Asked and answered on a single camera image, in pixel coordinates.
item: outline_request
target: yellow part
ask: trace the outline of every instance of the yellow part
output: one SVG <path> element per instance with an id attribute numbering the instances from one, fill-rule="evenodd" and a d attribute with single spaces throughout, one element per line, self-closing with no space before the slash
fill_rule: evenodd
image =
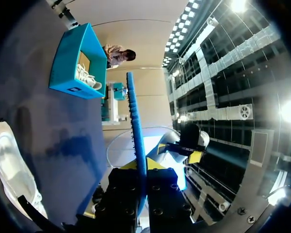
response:
<path id="1" fill-rule="evenodd" d="M 148 170 L 153 170 L 155 168 L 157 169 L 166 169 L 159 163 L 155 162 L 153 159 L 146 158 L 146 163 L 147 163 L 147 169 Z M 128 164 L 122 166 L 120 169 L 137 169 L 137 162 L 136 160 L 133 160 L 129 162 Z"/>
<path id="2" fill-rule="evenodd" d="M 159 163 L 155 162 L 153 159 L 146 158 L 146 162 L 147 162 L 147 169 L 148 170 L 153 170 L 155 168 L 157 168 L 157 169 L 166 169 L 165 167 L 163 167 Z"/>
<path id="3" fill-rule="evenodd" d="M 194 151 L 189 157 L 189 164 L 199 163 L 202 158 L 201 151 Z"/>
<path id="4" fill-rule="evenodd" d="M 165 147 L 165 144 L 159 144 L 159 146 L 157 147 L 157 154 L 160 154 L 160 148 Z"/>
<path id="5" fill-rule="evenodd" d="M 95 215 L 94 215 L 94 214 L 91 214 L 91 213 L 88 213 L 88 212 L 84 212 L 83 215 L 85 215 L 85 216 L 87 216 L 87 217 L 95 218 Z"/>
<path id="6" fill-rule="evenodd" d="M 120 169 L 137 169 L 137 162 L 136 160 L 133 160 L 128 164 L 122 166 Z"/>

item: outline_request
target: blue foam strip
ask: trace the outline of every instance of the blue foam strip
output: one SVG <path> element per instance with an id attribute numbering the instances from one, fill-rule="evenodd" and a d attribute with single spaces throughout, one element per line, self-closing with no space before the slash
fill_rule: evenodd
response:
<path id="1" fill-rule="evenodd" d="M 141 188 L 141 197 L 138 206 L 138 216 L 139 216 L 146 202 L 146 155 L 142 135 L 141 120 L 139 116 L 137 98 L 135 93 L 134 78 L 131 72 L 127 73 L 127 88 L 129 96 L 131 126 L 137 161 L 137 170 L 140 178 L 140 188 Z"/>

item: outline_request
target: white sneaker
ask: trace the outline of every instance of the white sneaker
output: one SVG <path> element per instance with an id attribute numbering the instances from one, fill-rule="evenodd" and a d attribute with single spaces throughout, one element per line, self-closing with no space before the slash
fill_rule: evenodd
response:
<path id="1" fill-rule="evenodd" d="M 24 216 L 29 218 L 17 200 L 22 195 L 40 214 L 48 218 L 34 177 L 23 160 L 14 134 L 6 122 L 0 122 L 0 180 L 9 201 Z"/>
<path id="2" fill-rule="evenodd" d="M 102 87 L 102 84 L 96 82 L 95 77 L 93 75 L 90 75 L 85 70 L 84 64 L 83 66 L 81 66 L 80 64 L 77 65 L 76 78 L 82 81 L 84 84 L 92 87 L 94 90 L 99 90 Z"/>

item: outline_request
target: blue floor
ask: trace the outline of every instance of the blue floor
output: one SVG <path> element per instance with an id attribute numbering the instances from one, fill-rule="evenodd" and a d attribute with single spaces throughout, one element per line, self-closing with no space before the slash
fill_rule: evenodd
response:
<path id="1" fill-rule="evenodd" d="M 83 213 L 106 170 L 100 99 L 84 100 L 48 88 L 66 30 L 41 0 L 0 50 L 0 118 L 11 126 L 49 219 L 57 225 L 75 223 L 75 214 Z M 24 230 L 37 230 L 9 208 Z"/>

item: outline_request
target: blue box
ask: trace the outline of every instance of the blue box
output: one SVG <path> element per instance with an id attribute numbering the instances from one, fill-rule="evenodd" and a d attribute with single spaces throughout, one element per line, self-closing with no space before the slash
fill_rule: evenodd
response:
<path id="1" fill-rule="evenodd" d="M 81 51 L 90 61 L 88 73 L 102 84 L 102 88 L 99 90 L 94 90 L 75 78 Z M 107 56 L 91 24 L 83 24 L 64 33 L 53 61 L 49 88 L 83 99 L 104 97 L 106 94 L 106 66 Z"/>
<path id="2" fill-rule="evenodd" d="M 124 88 L 122 83 L 113 83 L 113 89 L 117 89 L 117 91 L 114 91 L 114 99 L 117 101 L 125 100 L 125 96 L 123 96 L 122 92 Z"/>

